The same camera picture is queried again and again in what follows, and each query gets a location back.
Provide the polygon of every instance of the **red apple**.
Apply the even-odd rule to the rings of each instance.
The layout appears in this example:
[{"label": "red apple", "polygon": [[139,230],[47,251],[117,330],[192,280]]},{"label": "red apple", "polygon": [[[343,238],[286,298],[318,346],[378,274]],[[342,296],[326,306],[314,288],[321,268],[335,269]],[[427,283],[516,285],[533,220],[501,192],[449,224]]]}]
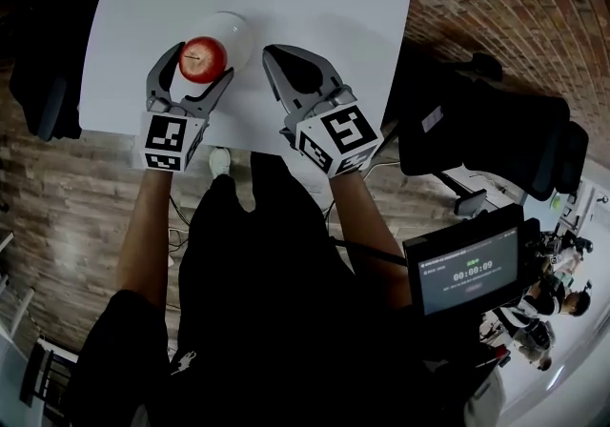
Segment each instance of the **red apple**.
[{"label": "red apple", "polygon": [[182,48],[179,66],[189,81],[212,83],[227,67],[227,52],[211,37],[195,37]]}]

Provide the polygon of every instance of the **small screen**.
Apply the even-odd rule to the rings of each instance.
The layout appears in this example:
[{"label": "small screen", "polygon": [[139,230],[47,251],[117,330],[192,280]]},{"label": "small screen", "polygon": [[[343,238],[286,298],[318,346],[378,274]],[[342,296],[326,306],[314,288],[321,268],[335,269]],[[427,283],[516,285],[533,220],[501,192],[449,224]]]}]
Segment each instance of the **small screen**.
[{"label": "small screen", "polygon": [[419,263],[426,315],[487,295],[517,280],[517,228]]}]

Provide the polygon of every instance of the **floor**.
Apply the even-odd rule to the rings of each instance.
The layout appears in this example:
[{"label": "floor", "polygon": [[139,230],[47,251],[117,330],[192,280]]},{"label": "floor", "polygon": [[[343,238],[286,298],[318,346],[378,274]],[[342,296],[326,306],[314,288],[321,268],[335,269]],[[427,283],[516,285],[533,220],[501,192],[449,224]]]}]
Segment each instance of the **floor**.
[{"label": "floor", "polygon": [[[115,266],[142,172],[132,168],[137,159],[130,136],[83,132],[79,140],[50,143],[32,136],[8,90],[9,78],[10,66],[5,66],[0,71],[0,196],[10,211],[0,213],[0,229],[13,231],[15,238],[0,254],[0,265],[18,294],[35,289],[30,314],[42,334],[79,350],[115,291]],[[209,150],[198,149],[189,172],[174,179],[173,197],[187,217],[211,183]],[[396,160],[397,147],[384,156],[381,161]],[[251,210],[248,154],[234,152],[233,157],[239,198]],[[432,176],[407,179],[397,166],[379,167],[367,184],[398,240],[457,221],[453,194]],[[173,209],[170,218],[171,226],[185,228]],[[340,234],[334,213],[330,222],[331,232]],[[173,254],[169,271],[170,348],[177,335],[181,256],[182,251]],[[14,296],[3,296],[0,318],[10,322],[16,304]],[[16,342],[26,354],[37,334],[24,318]]]}]

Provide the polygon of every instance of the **red brick wall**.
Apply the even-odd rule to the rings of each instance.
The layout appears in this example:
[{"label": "red brick wall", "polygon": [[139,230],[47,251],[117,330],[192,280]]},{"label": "red brick wall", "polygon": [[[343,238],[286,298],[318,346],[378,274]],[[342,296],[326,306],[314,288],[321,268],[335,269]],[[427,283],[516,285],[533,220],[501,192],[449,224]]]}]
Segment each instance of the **red brick wall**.
[{"label": "red brick wall", "polygon": [[609,21],[604,0],[411,0],[405,36],[452,60],[489,52],[513,84],[563,96],[610,167]]}]

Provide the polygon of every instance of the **white sneaker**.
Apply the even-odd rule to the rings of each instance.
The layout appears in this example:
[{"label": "white sneaker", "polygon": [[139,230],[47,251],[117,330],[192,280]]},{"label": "white sneaker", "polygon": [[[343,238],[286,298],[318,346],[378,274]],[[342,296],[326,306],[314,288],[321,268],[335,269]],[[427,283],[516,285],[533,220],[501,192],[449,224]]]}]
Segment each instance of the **white sneaker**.
[{"label": "white sneaker", "polygon": [[229,174],[231,167],[231,153],[225,148],[214,148],[210,153],[210,170],[213,179],[221,174]]}]

